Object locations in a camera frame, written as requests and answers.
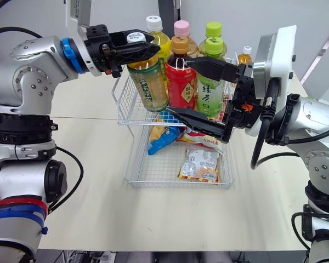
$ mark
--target pink bottle cap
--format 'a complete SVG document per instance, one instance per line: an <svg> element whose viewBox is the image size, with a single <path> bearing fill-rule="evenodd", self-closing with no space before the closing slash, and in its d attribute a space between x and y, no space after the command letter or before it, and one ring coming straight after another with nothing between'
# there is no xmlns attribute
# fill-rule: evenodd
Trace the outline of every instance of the pink bottle cap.
<svg viewBox="0 0 329 263"><path fill-rule="evenodd" d="M190 35L189 22L185 20L179 20L174 23L174 35L187 37Z"/></svg>

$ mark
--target table surface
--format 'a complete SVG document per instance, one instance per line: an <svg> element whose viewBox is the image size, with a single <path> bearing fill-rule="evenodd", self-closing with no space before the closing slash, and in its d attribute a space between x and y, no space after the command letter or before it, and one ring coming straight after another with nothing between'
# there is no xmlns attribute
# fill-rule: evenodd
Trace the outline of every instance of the table surface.
<svg viewBox="0 0 329 263"><path fill-rule="evenodd" d="M111 96L114 82L110 76L85 74L56 89L52 117L59 130L53 138L81 160L84 178L75 194L48 216L49 232L40 248L304 249L293 233L291 215L307 202L308 171L296 157L276 158L251 170L256 138L243 130L231 138L237 169L228 190L129 186L123 176L132 138L127 127L117 125ZM306 96L296 75L291 92ZM280 151L288 149L265 144L260 156ZM78 166L61 152L54 159L66 164L70 189L78 178Z"/></svg>

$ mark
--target green bottle cap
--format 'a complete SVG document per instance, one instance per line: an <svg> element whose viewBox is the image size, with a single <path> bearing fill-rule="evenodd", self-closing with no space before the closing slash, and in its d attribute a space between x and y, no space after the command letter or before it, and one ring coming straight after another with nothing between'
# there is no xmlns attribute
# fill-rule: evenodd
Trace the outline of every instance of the green bottle cap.
<svg viewBox="0 0 329 263"><path fill-rule="evenodd" d="M205 52L208 56L219 55L223 52L223 39L220 37L209 37L206 39Z"/></svg>
<svg viewBox="0 0 329 263"><path fill-rule="evenodd" d="M206 37L220 37L222 35L222 24L212 21L206 24Z"/></svg>

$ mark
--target stacked wire basket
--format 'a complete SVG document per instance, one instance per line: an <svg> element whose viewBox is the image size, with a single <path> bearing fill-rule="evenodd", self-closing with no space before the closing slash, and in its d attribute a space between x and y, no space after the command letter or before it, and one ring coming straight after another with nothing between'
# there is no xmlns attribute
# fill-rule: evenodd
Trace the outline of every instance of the stacked wire basket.
<svg viewBox="0 0 329 263"><path fill-rule="evenodd" d="M116 82L112 90L112 95L117 103L118 124L127 125L133 137L133 145L129 154L125 179L136 188L229 188L234 182L235 170L230 144L224 145L223 154L218 159L217 166L220 182L200 182L178 178L180 168L185 162L186 150L207 150L205 147L185 142L173 142L154 155L148 155L149 134L152 126L167 125L184 127L185 125L172 115L169 115L167 111L150 112L145 109L128 72L125 71L121 78L125 79ZM119 83L124 83L124 85L119 85L122 86L122 91L117 99L115 89L118 89L117 86ZM222 96L224 105L222 112L213 121L221 122L224 107L228 100L231 99L233 91L232 85L226 83ZM134 125L142 126L142 130L138 131L138 135L135 135L132 129Z"/></svg>

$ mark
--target blue ring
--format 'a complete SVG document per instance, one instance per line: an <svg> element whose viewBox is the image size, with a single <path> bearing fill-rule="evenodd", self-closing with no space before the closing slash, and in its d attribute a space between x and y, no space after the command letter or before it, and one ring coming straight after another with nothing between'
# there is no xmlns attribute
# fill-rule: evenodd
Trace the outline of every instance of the blue ring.
<svg viewBox="0 0 329 263"><path fill-rule="evenodd" d="M79 65L79 62L77 60L77 55L74 52L74 50L71 48L70 41L68 38L62 39L62 47L64 49L64 54L65 54L66 58L68 58L72 62L72 65L75 68L75 70L79 74L84 74L85 72L82 69L82 67Z"/></svg>
<svg viewBox="0 0 329 263"><path fill-rule="evenodd" d="M10 211L20 211L20 212L38 212L43 215L45 218L45 211L40 206L35 204L23 204L23 205L15 205L13 207L4 207L0 208L0 211L10 210Z"/></svg>
<svg viewBox="0 0 329 263"><path fill-rule="evenodd" d="M38 223L41 228L44 228L44 221L39 216L28 212L0 210L0 218L27 218Z"/></svg>

